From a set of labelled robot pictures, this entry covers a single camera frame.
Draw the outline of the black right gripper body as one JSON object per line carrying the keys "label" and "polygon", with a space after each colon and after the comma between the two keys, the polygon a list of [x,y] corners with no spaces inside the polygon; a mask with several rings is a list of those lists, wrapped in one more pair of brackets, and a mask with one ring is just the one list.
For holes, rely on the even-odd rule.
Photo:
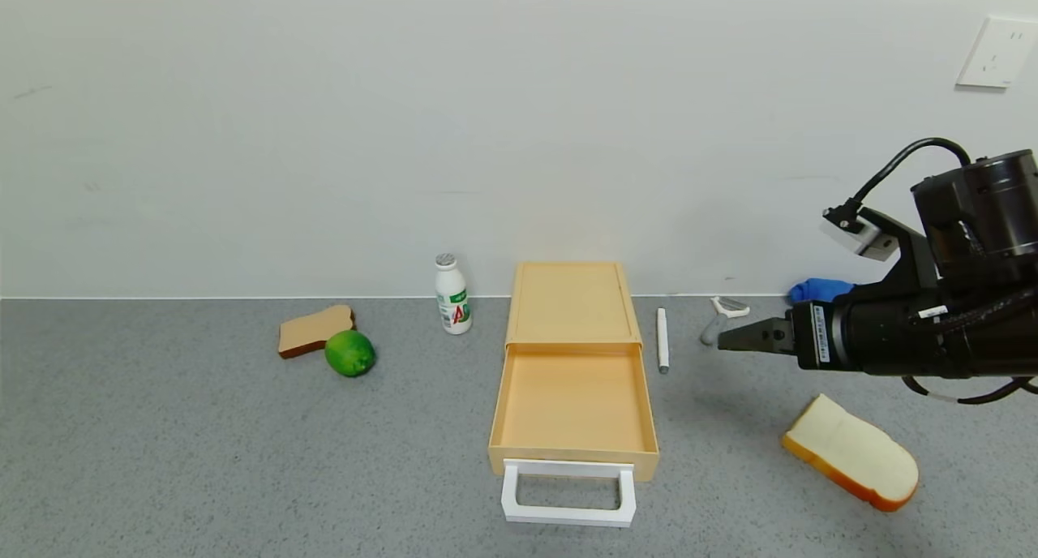
{"label": "black right gripper body", "polygon": [[867,376],[918,376],[919,344],[907,330],[905,297],[840,295],[791,309],[798,366]]}

